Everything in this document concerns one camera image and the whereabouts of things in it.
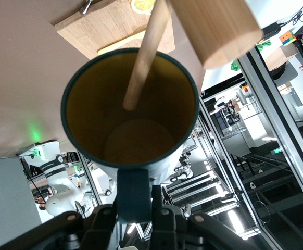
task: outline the green light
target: green light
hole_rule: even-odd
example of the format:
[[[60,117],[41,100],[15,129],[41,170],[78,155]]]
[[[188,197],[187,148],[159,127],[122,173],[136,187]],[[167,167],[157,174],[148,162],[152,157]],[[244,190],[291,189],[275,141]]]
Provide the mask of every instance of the green light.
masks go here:
[[[276,153],[276,154],[278,154],[278,153],[280,153],[280,152],[282,152],[282,149],[279,147],[279,148],[276,148],[275,150],[274,150],[274,152]]]
[[[36,123],[29,124],[30,137],[33,142],[40,142],[42,140],[40,131],[41,131],[40,126],[37,125]]]
[[[45,155],[44,155],[44,151],[43,151],[43,148],[40,146],[40,147],[35,147],[33,149],[33,151],[36,153],[36,154],[39,154],[41,160],[45,160]]]

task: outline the cup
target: cup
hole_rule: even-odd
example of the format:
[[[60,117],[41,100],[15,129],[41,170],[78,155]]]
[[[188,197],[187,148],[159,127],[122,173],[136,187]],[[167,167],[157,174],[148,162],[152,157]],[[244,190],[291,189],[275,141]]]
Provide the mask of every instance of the cup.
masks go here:
[[[176,166],[199,105],[189,72],[158,52],[136,110],[124,110],[137,52],[119,49],[89,61],[72,77],[61,102],[71,143],[117,180],[118,216],[126,223],[151,220],[150,187]]]

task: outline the screw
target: screw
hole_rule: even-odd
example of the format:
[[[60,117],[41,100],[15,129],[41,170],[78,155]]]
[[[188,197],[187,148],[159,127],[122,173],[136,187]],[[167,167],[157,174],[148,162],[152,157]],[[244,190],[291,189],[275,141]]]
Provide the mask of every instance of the screw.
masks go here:
[[[111,209],[105,209],[104,211],[103,211],[103,214],[104,215],[109,215],[111,213]]]
[[[197,222],[203,222],[204,221],[204,219],[201,215],[196,215],[194,218]]]
[[[67,216],[67,220],[73,220],[73,219],[75,219],[76,218],[76,215],[69,215],[69,216]]]
[[[161,214],[162,215],[168,215],[169,214],[169,210],[167,210],[167,209],[161,209]]]

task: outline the ceiling light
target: ceiling light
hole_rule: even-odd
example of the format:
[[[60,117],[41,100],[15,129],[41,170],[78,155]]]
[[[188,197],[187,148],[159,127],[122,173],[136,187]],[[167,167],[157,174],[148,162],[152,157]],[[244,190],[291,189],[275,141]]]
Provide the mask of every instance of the ceiling light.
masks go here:
[[[233,210],[228,211],[228,216],[229,216],[229,219],[230,219],[235,231],[237,233],[243,233],[244,232],[243,225],[242,225],[241,221],[239,220],[235,211],[233,211]]]
[[[262,138],[263,141],[270,141],[272,139],[273,139],[273,137],[264,137],[264,138]]]
[[[218,191],[218,193],[220,194],[221,197],[225,197],[225,191],[223,190],[223,188],[221,187],[221,184],[218,184],[216,186],[216,190]]]
[[[133,224],[131,225],[131,227],[127,230],[127,234],[132,233],[135,227],[136,227],[136,224],[133,223]]]

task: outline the wooden cutting board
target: wooden cutting board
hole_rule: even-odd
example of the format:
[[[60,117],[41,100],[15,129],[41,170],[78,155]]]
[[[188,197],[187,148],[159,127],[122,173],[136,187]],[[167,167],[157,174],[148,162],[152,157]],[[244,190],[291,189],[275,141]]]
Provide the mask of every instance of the wooden cutting board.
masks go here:
[[[89,7],[87,14],[79,12],[55,25],[64,39],[89,59],[100,49],[144,31],[149,15],[135,13],[130,0],[101,0]],[[140,47],[142,40],[132,40],[120,48]],[[169,20],[158,50],[169,53],[175,49],[172,21]]]

